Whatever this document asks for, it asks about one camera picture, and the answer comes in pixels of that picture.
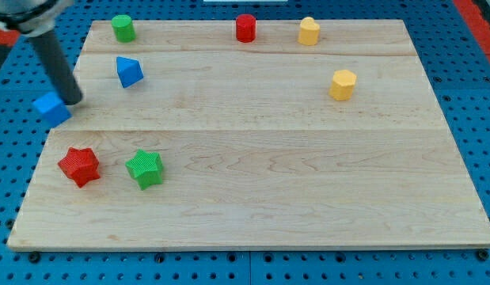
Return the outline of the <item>robot arm end silver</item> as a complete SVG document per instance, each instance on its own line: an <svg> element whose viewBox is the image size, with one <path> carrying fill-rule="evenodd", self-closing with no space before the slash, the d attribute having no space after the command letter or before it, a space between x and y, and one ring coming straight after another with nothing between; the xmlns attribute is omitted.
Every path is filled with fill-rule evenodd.
<svg viewBox="0 0 490 285"><path fill-rule="evenodd" d="M40 36L55 27L55 19L74 0L0 0L0 29L28 37Z"/></svg>

